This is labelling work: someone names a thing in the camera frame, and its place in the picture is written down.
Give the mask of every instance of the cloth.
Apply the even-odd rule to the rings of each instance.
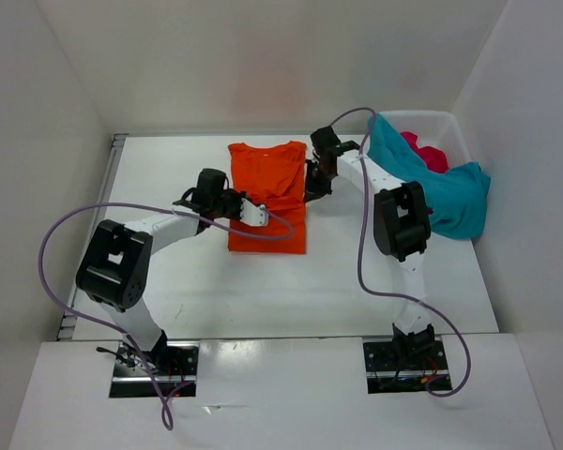
[[[433,232],[453,239],[483,232],[490,177],[477,162],[434,173],[381,114],[375,121],[368,156],[397,178],[423,186],[425,202],[434,210],[430,214]]]
[[[264,253],[307,252],[307,207],[304,203],[304,161],[307,145],[290,141],[272,148],[254,148],[245,143],[229,145],[232,156],[234,189],[246,191],[255,203],[264,203],[272,213],[285,218],[294,227],[294,235],[281,241],[259,241],[229,233],[230,251]],[[247,233],[279,236],[288,232],[271,219],[266,227],[249,227],[238,221],[231,228]]]
[[[413,150],[417,155],[423,159],[425,165],[432,172],[445,173],[449,169],[449,162],[447,161],[447,156],[442,150],[439,150],[430,145],[425,147],[420,147],[417,145],[418,135],[405,131],[401,133],[406,143],[409,144],[411,150]]]

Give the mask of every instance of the teal cloth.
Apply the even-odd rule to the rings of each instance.
[[[483,232],[490,176],[481,171],[477,162],[446,173],[432,172],[381,114],[375,120],[367,155],[397,178],[423,186],[425,202],[433,210],[433,232],[453,239],[472,238]]]

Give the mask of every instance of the wall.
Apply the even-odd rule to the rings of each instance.
[[[509,1],[454,112],[493,177],[482,274],[563,448],[563,0]]]
[[[39,286],[48,226],[96,199],[109,138],[33,0],[0,0],[0,449],[7,448],[43,339],[59,311]],[[49,275],[66,296],[89,217],[50,248]]]
[[[447,110],[506,0],[38,2],[111,129],[178,132]]]

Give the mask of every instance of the cable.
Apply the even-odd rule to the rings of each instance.
[[[152,211],[155,213],[162,213],[162,214],[171,214],[171,215],[176,215],[176,216],[183,216],[183,217],[187,217],[187,218],[196,218],[204,223],[207,223],[213,227],[219,228],[221,230],[227,231],[229,233],[236,233],[245,237],[249,237],[252,239],[259,239],[259,240],[264,240],[264,241],[280,241],[282,239],[287,239],[289,237],[291,237],[294,234],[294,227],[292,227],[292,225],[290,224],[290,222],[288,222],[286,219],[281,218],[269,211],[266,210],[266,213],[278,220],[279,222],[281,222],[284,226],[286,226],[288,228],[288,233],[282,236],[263,236],[260,234],[252,234],[250,232],[241,232],[239,230],[233,230],[229,227],[226,227],[225,225],[221,225],[220,223],[215,222],[214,220],[209,220],[208,218],[205,217],[201,217],[198,216],[196,214],[192,214],[192,213],[187,213],[185,211],[172,211],[170,209],[162,209],[162,208],[157,208],[154,206],[146,206],[143,204],[136,204],[136,203],[124,203],[124,202],[104,202],[104,203],[97,203],[97,204],[90,204],[87,206],[81,206],[79,208],[76,208],[72,211],[69,211],[68,213],[66,213],[64,216],[62,216],[60,219],[58,219],[52,227],[50,227],[50,229],[46,232],[46,234],[44,235],[41,244],[39,246],[39,251],[38,251],[38,274],[39,274],[39,281],[41,283],[42,288],[44,288],[44,291],[48,294],[48,296],[50,297],[50,299],[60,308],[64,309],[65,311],[67,311],[68,313],[79,317],[81,319],[86,319],[87,321],[93,322],[93,323],[99,323],[100,325],[104,325],[107,326],[119,333],[121,333],[123,336],[125,336],[128,340],[128,342],[131,344],[131,346],[135,349],[135,351],[137,352],[138,356],[140,357],[140,360],[142,361],[142,364],[145,367],[145,372],[148,374],[148,377],[150,378],[150,382],[152,383],[152,386],[155,390],[155,392],[157,393],[157,396],[159,397],[160,403],[162,405],[162,409],[160,411],[160,418],[162,419],[162,424],[165,426],[165,428],[167,428],[168,430],[172,430],[173,426],[174,426],[174,422],[173,422],[173,415],[171,413],[171,409],[169,408],[169,400],[177,393],[179,392],[179,390],[181,390],[182,388],[184,388],[185,386],[187,386],[189,383],[191,382],[182,382],[178,387],[176,387],[174,390],[172,390],[169,395],[167,397],[165,397],[165,395],[163,395],[162,390],[160,389],[159,383],[157,382],[157,379],[155,378],[154,372],[152,371],[152,369],[150,368],[148,361],[144,355],[144,352],[142,352],[142,349],[140,348],[140,346],[138,345],[138,343],[135,341],[135,339],[123,328],[121,328],[120,326],[117,326],[113,323],[110,322],[106,322],[102,319],[99,319],[97,317],[94,316],[90,316],[89,314],[85,314],[81,311],[78,311],[76,309],[73,309],[72,307],[70,307],[69,305],[67,305],[65,302],[63,302],[61,299],[58,298],[58,296],[53,292],[52,288],[50,287],[50,285],[48,284],[48,280],[46,279],[46,273],[44,270],[44,255],[46,253],[46,247],[48,245],[48,241],[50,240],[51,236],[53,235],[53,233],[56,231],[56,229],[61,226],[64,222],[66,222],[67,220],[69,220],[70,218],[72,218],[73,216],[76,216],[84,211],[89,211],[92,209],[98,209],[98,208],[104,208],[104,207],[123,207],[123,208],[132,208],[132,209],[142,209],[144,211]]]
[[[417,299],[417,298],[415,298],[411,295],[408,295],[406,293],[374,291],[374,290],[370,289],[365,284],[365,281],[363,279],[363,253],[364,253],[364,250],[365,250],[365,236],[367,234],[367,221],[369,219],[369,178],[367,176],[367,165],[365,164],[365,159],[362,156],[363,156],[363,152],[365,151],[365,143],[367,143],[367,140],[369,139],[369,137],[372,134],[373,127],[375,126],[375,121],[377,120],[377,112],[374,109],[369,108],[369,107],[354,108],[352,110],[349,110],[347,112],[340,114],[338,117],[336,117],[331,122],[330,126],[333,127],[336,124],[336,122],[338,122],[339,120],[344,118],[346,115],[351,114],[351,113],[356,113],[356,112],[359,112],[359,111],[366,111],[366,112],[371,113],[373,120],[372,120],[371,124],[367,127],[367,132],[365,133],[365,136],[363,136],[363,139],[360,143],[360,147],[358,149],[358,154],[361,156],[360,166],[361,166],[361,170],[363,171],[363,204],[364,204],[364,206],[363,206],[363,223],[361,224],[360,237],[358,239],[358,258],[357,258],[358,284],[363,291],[365,291],[366,293],[368,293],[370,295],[375,295],[375,296],[378,296],[378,297],[403,298],[404,300],[408,300],[409,302],[417,303],[417,304],[421,305],[422,307],[429,309],[436,316],[440,317],[440,319],[442,319],[452,329],[452,331],[454,331],[454,334],[457,336],[457,338],[461,341],[461,344],[463,345],[463,350],[464,350],[465,359],[466,359],[465,375],[464,375],[462,381],[459,383],[459,385],[457,387],[455,387],[454,389],[452,389],[451,391],[448,391],[446,393],[436,393],[436,392],[432,391],[432,389],[430,388],[430,383],[432,381],[438,380],[439,378],[446,378],[448,375],[438,375],[437,377],[434,377],[432,380],[429,380],[425,383],[425,389],[428,391],[428,393],[431,396],[438,397],[438,398],[451,397],[451,396],[454,396],[455,394],[457,394],[459,391],[461,391],[464,388],[464,386],[467,384],[467,381],[469,380],[469,376],[471,375],[471,354],[469,352],[469,347],[467,347],[467,343],[465,342],[465,339],[464,339],[463,335],[461,334],[461,332],[457,329],[457,327],[454,325],[454,323],[452,323],[452,321],[442,311],[440,311],[436,307],[433,307],[432,305],[428,305],[424,301],[419,300],[419,299]]]

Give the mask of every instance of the purple cable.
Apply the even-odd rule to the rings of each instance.
[[[282,239],[287,239],[294,234],[294,227],[292,227],[290,222],[288,222],[286,219],[281,218],[281,217],[279,217],[279,216],[277,216],[277,215],[275,215],[275,214],[273,214],[273,213],[271,213],[267,210],[266,210],[266,213],[270,217],[278,220],[279,222],[281,222],[283,225],[285,225],[288,228],[289,232],[287,234],[285,234],[283,236],[262,236],[260,234],[252,234],[250,232],[241,232],[239,230],[233,230],[229,227],[226,227],[225,225],[221,225],[221,224],[219,224],[219,223],[217,223],[213,220],[209,220],[208,218],[201,217],[201,216],[198,216],[198,215],[192,214],[192,213],[186,213],[184,211],[173,211],[173,210],[170,210],[170,209],[162,209],[162,208],[157,208],[157,207],[154,207],[154,206],[146,206],[146,205],[143,205],[143,204],[136,204],[136,203],[105,202],[105,203],[97,203],[97,204],[90,204],[90,205],[87,205],[87,206],[82,206],[82,207],[79,207],[77,209],[74,209],[74,210],[66,213],[64,216],[62,216],[60,219],[58,219],[54,223],[54,225],[52,227],[50,227],[50,229],[44,235],[44,238],[42,239],[41,244],[39,246],[39,252],[38,252],[39,281],[41,282],[41,286],[44,288],[44,291],[46,291],[46,293],[48,294],[50,299],[58,307],[64,309],[65,311],[69,312],[70,314],[72,314],[76,317],[79,317],[81,319],[86,319],[87,321],[90,321],[90,322],[99,323],[100,325],[108,326],[109,328],[112,328],[115,331],[121,333],[122,335],[124,335],[128,339],[129,343],[133,346],[135,351],[138,353],[138,356],[140,357],[142,364],[144,364],[145,371],[148,374],[148,377],[150,378],[150,382],[152,383],[152,386],[154,387],[154,390],[157,393],[157,396],[159,397],[160,403],[162,404],[162,410],[160,412],[160,418],[162,419],[162,424],[165,425],[165,428],[167,428],[168,430],[172,430],[174,422],[173,422],[173,415],[171,413],[171,409],[169,408],[169,400],[177,392],[179,392],[179,390],[181,390],[183,387],[187,386],[190,382],[182,382],[178,387],[176,387],[173,391],[171,391],[167,397],[165,397],[165,395],[162,394],[162,390],[160,389],[159,383],[157,382],[157,379],[155,378],[154,372],[152,371],[152,369],[148,365],[148,361],[146,360],[144,352],[142,352],[142,349],[140,349],[140,346],[138,345],[138,343],[135,341],[135,339],[126,330],[124,330],[120,326],[117,326],[113,323],[103,321],[102,319],[90,316],[88,314],[85,314],[83,312],[80,312],[80,311],[73,309],[72,307],[70,307],[65,302],[63,302],[61,299],[58,298],[58,296],[53,292],[53,290],[49,286],[48,281],[46,279],[46,274],[45,274],[45,271],[44,271],[44,255],[46,253],[46,246],[48,245],[48,241],[49,241],[50,237],[53,235],[54,231],[60,225],[62,225],[65,221],[69,220],[70,218],[72,218],[73,216],[75,216],[77,214],[80,214],[84,211],[88,211],[88,210],[91,210],[91,209],[104,208],[104,207],[107,207],[107,206],[108,207],[124,207],[124,208],[133,208],[133,209],[142,209],[142,210],[145,210],[145,211],[152,211],[152,212],[155,212],[155,213],[171,214],[171,215],[183,216],[183,217],[187,217],[187,218],[196,218],[196,219],[198,219],[198,220],[200,220],[204,223],[207,223],[208,225],[219,228],[219,229],[224,230],[226,232],[239,234],[241,236],[249,237],[249,238],[252,238],[252,239],[259,239],[259,240],[262,240],[262,241],[280,241]]]
[[[349,111],[344,112],[343,114],[339,115],[336,119],[334,119],[331,122],[330,125],[333,126],[333,125],[336,124],[336,122],[338,122],[340,119],[342,119],[346,115],[351,114],[351,113],[356,113],[356,112],[359,112],[359,111],[367,111],[367,112],[371,113],[372,117],[373,117],[371,125],[369,127],[367,127],[367,132],[365,133],[365,136],[363,136],[363,139],[360,143],[360,147],[358,149],[358,153],[362,156],[363,152],[365,151],[365,143],[367,143],[367,140],[371,136],[373,127],[375,126],[375,121],[377,120],[377,112],[373,108],[369,108],[369,107],[354,108],[352,110],[349,110]],[[425,389],[428,391],[428,393],[430,395],[432,395],[434,397],[438,397],[438,398],[445,398],[445,397],[454,396],[455,394],[457,394],[459,391],[461,391],[464,388],[464,386],[467,384],[467,381],[469,380],[469,376],[471,375],[471,353],[469,352],[469,347],[467,347],[467,343],[465,342],[463,335],[457,329],[457,327],[454,325],[454,323],[442,311],[440,311],[436,307],[433,307],[432,305],[428,305],[424,301],[419,300],[419,299],[417,299],[417,298],[415,298],[411,295],[407,295],[405,293],[397,293],[397,292],[378,292],[378,291],[374,291],[374,290],[370,289],[365,284],[365,280],[363,279],[363,252],[365,250],[365,236],[367,235],[367,221],[369,219],[369,182],[368,182],[368,177],[367,177],[367,165],[365,164],[364,158],[360,159],[360,166],[361,166],[362,171],[363,171],[363,186],[364,186],[364,188],[363,188],[364,202],[363,203],[364,203],[364,207],[363,207],[363,223],[360,227],[360,237],[358,239],[358,258],[357,258],[358,284],[360,285],[360,288],[363,291],[365,291],[366,293],[368,293],[370,295],[375,295],[375,296],[378,296],[378,297],[403,298],[405,300],[408,300],[409,302],[414,302],[414,303],[417,303],[419,305],[422,305],[424,308],[429,309],[436,316],[440,317],[440,319],[442,319],[444,322],[446,322],[449,325],[450,328],[452,328],[452,331],[454,331],[454,334],[461,341],[461,344],[463,344],[463,350],[465,352],[466,368],[465,368],[465,375],[463,377],[463,380],[459,383],[459,385],[457,387],[455,387],[451,391],[448,391],[448,392],[445,392],[445,393],[436,393],[436,392],[432,391],[432,389],[430,388],[430,384],[434,380],[437,380],[438,378],[447,377],[447,375],[440,375],[438,377],[434,377],[434,378],[430,379],[429,381],[427,381],[425,383]]]

